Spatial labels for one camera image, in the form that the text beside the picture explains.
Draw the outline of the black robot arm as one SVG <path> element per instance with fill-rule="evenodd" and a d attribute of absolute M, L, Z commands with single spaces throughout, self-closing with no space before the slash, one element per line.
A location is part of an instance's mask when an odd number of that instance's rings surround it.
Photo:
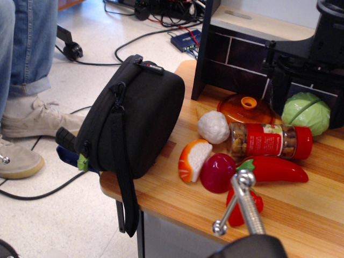
<path fill-rule="evenodd" d="M 336 95 L 330 128 L 343 126 L 343 1 L 318 1 L 313 36 L 298 41 L 266 42 L 263 72 L 270 78 L 270 104 L 282 114 L 292 83 L 315 85 Z"/>

